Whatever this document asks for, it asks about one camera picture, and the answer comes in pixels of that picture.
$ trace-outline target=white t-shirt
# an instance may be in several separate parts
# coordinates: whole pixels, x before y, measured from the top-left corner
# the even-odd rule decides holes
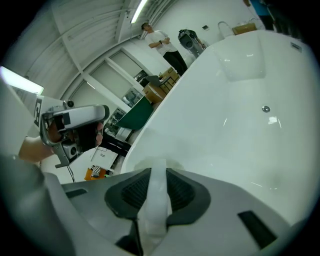
[[[167,38],[168,35],[161,30],[154,31],[153,33],[147,34],[145,37],[146,42],[148,45],[152,43],[158,43],[160,40],[163,41]],[[160,44],[156,47],[156,50],[163,56],[166,52],[176,52],[178,49],[174,47],[174,45],[170,42],[168,44]]]

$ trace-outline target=white bathtub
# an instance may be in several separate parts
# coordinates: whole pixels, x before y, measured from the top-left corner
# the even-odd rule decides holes
[[[238,185],[293,225],[318,196],[318,72],[308,46],[273,32],[210,46],[145,125],[121,172],[166,159],[168,167]]]

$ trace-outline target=blue shirt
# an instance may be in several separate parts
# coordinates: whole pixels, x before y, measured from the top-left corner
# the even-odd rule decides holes
[[[259,16],[270,16],[270,13],[268,12],[267,6],[265,4],[261,4],[259,0],[250,0],[253,8],[256,11],[256,14]]]

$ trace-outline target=ceiling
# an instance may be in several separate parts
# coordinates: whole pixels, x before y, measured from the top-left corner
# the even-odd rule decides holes
[[[132,36],[141,24],[153,25],[177,0],[148,0],[136,23],[140,0],[54,0],[46,4],[16,43],[3,65],[58,98],[96,58]]]

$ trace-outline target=gray chair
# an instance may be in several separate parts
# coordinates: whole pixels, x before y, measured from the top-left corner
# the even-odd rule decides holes
[[[159,87],[165,94],[167,94],[164,89],[162,89],[160,86],[165,86],[169,91],[171,90],[170,88],[168,88],[168,86],[166,85],[166,82],[168,82],[168,80],[170,79],[171,77],[168,76],[168,77],[165,77],[163,81],[160,81],[159,80],[159,77],[157,75],[149,75],[147,76],[147,80],[152,83],[154,86],[156,87]]]

